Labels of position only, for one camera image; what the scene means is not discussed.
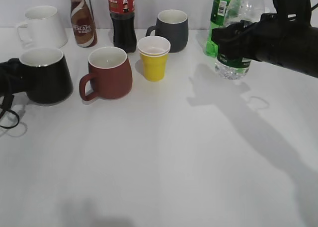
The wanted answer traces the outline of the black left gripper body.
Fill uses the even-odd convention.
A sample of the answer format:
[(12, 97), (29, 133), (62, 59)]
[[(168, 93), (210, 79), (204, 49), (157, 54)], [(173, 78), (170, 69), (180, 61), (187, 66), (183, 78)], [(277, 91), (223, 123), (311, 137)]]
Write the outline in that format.
[(0, 96), (4, 96), (9, 91), (7, 78), (10, 81), (12, 93), (27, 92), (32, 85), (27, 68), (18, 58), (11, 58), (0, 64)]

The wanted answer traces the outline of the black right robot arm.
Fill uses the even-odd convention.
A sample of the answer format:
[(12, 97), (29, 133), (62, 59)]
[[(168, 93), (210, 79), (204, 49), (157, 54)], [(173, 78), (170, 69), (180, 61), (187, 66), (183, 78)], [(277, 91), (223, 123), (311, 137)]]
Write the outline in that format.
[(212, 31), (218, 45), (215, 71), (237, 80), (251, 61), (318, 76), (318, 29), (311, 0), (231, 0), (224, 24)]

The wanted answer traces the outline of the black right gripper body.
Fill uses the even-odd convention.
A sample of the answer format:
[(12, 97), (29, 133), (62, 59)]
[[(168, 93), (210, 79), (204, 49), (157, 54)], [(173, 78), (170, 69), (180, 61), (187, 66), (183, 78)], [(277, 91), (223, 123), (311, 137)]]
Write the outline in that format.
[(246, 20), (241, 20), (212, 31), (212, 41), (230, 60), (242, 57), (260, 62), (282, 62), (285, 39), (286, 16), (280, 13), (264, 13), (259, 22), (248, 25)]

